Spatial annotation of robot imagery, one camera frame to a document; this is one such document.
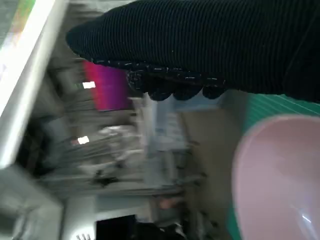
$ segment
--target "shelf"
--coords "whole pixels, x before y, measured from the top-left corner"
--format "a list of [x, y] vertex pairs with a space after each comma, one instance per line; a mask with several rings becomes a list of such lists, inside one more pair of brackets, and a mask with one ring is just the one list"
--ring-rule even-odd
[[0, 75], [0, 170], [15, 162], [67, 6], [66, 0], [34, 3]]

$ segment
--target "pink bowl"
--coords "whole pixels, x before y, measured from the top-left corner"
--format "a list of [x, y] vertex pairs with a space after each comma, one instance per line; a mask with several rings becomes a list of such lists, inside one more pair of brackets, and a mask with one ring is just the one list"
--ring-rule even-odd
[[320, 240], [320, 118], [278, 116], [253, 127], [232, 182], [243, 240]]

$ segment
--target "green surface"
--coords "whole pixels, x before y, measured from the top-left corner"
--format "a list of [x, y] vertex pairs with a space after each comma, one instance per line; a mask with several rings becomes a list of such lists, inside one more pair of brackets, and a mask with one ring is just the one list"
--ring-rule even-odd
[[[279, 114], [320, 116], [320, 104], [294, 100], [284, 95], [251, 94], [247, 103], [244, 133], [262, 119]], [[241, 240], [233, 207], [227, 223], [233, 240]]]

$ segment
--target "floor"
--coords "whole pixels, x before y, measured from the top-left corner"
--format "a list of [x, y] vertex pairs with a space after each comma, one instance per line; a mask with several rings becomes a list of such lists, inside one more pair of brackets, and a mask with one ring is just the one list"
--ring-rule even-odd
[[188, 138], [196, 143], [194, 158], [207, 174], [202, 184], [188, 187], [187, 200], [219, 224], [222, 240], [231, 239], [226, 224], [232, 205], [232, 161], [243, 134], [246, 105], [246, 93], [229, 91], [219, 109], [182, 115]]

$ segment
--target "black object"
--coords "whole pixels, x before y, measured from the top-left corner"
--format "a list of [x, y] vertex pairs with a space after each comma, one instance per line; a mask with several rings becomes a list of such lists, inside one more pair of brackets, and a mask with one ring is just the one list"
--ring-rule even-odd
[[105, 188], [106, 186], [113, 184], [113, 183], [118, 183], [120, 180], [116, 177], [106, 177], [103, 176], [103, 172], [101, 170], [98, 170], [92, 179], [93, 184], [98, 184], [102, 188]]
[[66, 41], [95, 64], [141, 74], [129, 73], [130, 85], [157, 101], [171, 93], [187, 100], [204, 87], [210, 99], [237, 89], [320, 102], [319, 6], [318, 0], [140, 0], [74, 27]]
[[96, 222], [96, 240], [132, 240], [135, 233], [134, 215]]

